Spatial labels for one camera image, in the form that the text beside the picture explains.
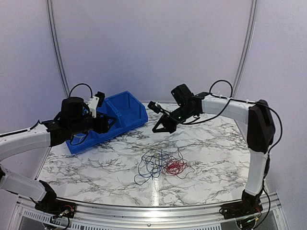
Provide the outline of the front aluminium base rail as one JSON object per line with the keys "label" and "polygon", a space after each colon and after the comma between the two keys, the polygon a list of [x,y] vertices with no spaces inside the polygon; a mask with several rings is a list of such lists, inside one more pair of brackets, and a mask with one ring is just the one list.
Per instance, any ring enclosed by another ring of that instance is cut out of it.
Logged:
{"label": "front aluminium base rail", "polygon": [[276,193],[260,198],[261,212],[225,219],[232,202],[186,207],[129,207],[75,201],[74,217],[52,219],[36,210],[27,197],[18,197],[9,230],[287,230]]}

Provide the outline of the left aluminium frame post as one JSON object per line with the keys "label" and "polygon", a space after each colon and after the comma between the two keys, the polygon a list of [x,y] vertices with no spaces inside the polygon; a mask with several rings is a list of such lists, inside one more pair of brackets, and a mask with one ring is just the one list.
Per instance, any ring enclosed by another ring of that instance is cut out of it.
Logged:
{"label": "left aluminium frame post", "polygon": [[69,88],[68,80],[66,77],[65,68],[63,65],[63,60],[62,60],[60,46],[59,46],[53,1],[46,0],[46,7],[47,7],[47,18],[48,18],[48,23],[49,23],[49,30],[50,30],[50,35],[51,35],[51,43],[52,43],[52,47],[54,50],[54,55],[55,55],[55,60],[56,60],[56,64],[57,64],[57,68],[59,72],[60,82],[62,84],[65,96],[68,97],[70,93],[70,88]]}

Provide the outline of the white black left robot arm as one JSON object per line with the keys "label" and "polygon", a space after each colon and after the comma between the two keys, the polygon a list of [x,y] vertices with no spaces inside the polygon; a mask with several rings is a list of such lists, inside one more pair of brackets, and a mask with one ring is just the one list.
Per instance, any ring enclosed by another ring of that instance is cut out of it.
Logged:
{"label": "white black left robot arm", "polygon": [[[61,110],[54,119],[40,122],[34,126],[5,133],[0,136],[0,159],[44,147],[54,147],[80,133],[94,131],[106,133],[116,123],[116,118],[97,111],[104,101],[104,94],[98,92],[85,102],[80,97],[68,97],[61,103]],[[0,168],[0,188],[10,193],[27,196],[35,203],[37,210],[56,217],[71,217],[74,205],[57,199],[51,186],[41,180],[29,179],[11,172],[4,166]]]}

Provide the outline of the aluminium frame post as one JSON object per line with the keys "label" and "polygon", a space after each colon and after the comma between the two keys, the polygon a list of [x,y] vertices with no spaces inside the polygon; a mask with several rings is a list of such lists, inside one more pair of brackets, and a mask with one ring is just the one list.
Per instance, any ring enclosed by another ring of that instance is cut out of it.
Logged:
{"label": "aluminium frame post", "polygon": [[50,30],[50,35],[51,35],[51,43],[52,43],[52,47],[54,50],[54,55],[55,55],[55,60],[56,60],[56,64],[57,64],[57,68],[59,72],[60,82],[62,84],[65,96],[68,97],[70,93],[70,88],[69,88],[68,80],[66,77],[65,68],[63,65],[63,60],[62,60],[60,46],[59,46],[53,1],[46,0],[46,7],[47,7],[47,18],[48,18],[48,23],[49,23],[49,30]]}
{"label": "aluminium frame post", "polygon": [[258,7],[258,1],[252,0],[250,2],[250,11],[249,11],[245,40],[243,43],[240,60],[238,63],[236,75],[235,75],[234,82],[233,82],[233,94],[232,94],[233,97],[236,96],[240,83],[243,78],[243,72],[244,72],[246,60],[247,60],[248,53],[250,51],[250,46],[251,46],[252,39],[253,39],[253,33],[254,33],[255,21],[256,21],[256,15],[257,15],[257,7]]}

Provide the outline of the blue three-compartment plastic bin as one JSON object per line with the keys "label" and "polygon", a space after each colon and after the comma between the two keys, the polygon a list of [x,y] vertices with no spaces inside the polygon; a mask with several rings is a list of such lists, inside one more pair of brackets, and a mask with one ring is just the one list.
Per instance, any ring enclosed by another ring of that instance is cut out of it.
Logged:
{"label": "blue three-compartment plastic bin", "polygon": [[145,106],[128,91],[107,97],[97,111],[115,117],[116,123],[107,133],[98,134],[90,131],[88,136],[76,135],[72,143],[67,141],[71,154],[80,154],[96,144],[111,140],[148,122]]}

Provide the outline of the right aluminium frame post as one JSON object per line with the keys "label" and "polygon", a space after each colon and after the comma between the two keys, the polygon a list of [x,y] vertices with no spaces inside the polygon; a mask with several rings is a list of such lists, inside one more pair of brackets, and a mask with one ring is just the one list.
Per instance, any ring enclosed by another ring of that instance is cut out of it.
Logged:
{"label": "right aluminium frame post", "polygon": [[238,63],[236,75],[235,75],[234,82],[233,82],[233,94],[232,94],[233,97],[236,96],[240,83],[243,78],[243,72],[244,72],[246,60],[247,60],[248,53],[250,51],[250,46],[251,46],[252,39],[253,39],[253,33],[254,33],[255,21],[256,21],[256,15],[257,15],[257,7],[258,7],[258,1],[252,0],[250,2],[250,11],[249,11],[245,40],[243,43],[240,60]]}

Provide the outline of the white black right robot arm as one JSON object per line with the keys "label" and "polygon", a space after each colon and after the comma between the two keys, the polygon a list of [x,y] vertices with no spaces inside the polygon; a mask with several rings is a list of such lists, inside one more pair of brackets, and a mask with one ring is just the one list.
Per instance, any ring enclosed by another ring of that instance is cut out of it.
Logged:
{"label": "white black right robot arm", "polygon": [[233,96],[214,95],[211,91],[194,94],[181,84],[171,91],[178,108],[172,112],[156,102],[149,102],[148,108],[162,116],[152,129],[154,133],[174,133],[179,124],[200,124],[201,114],[213,118],[223,116],[247,125],[246,143],[250,152],[248,180],[241,200],[222,205],[219,212],[224,219],[250,216],[262,211],[260,196],[265,192],[264,181],[270,168],[270,153],[278,144],[272,115],[276,113],[265,100],[257,102],[239,100]]}

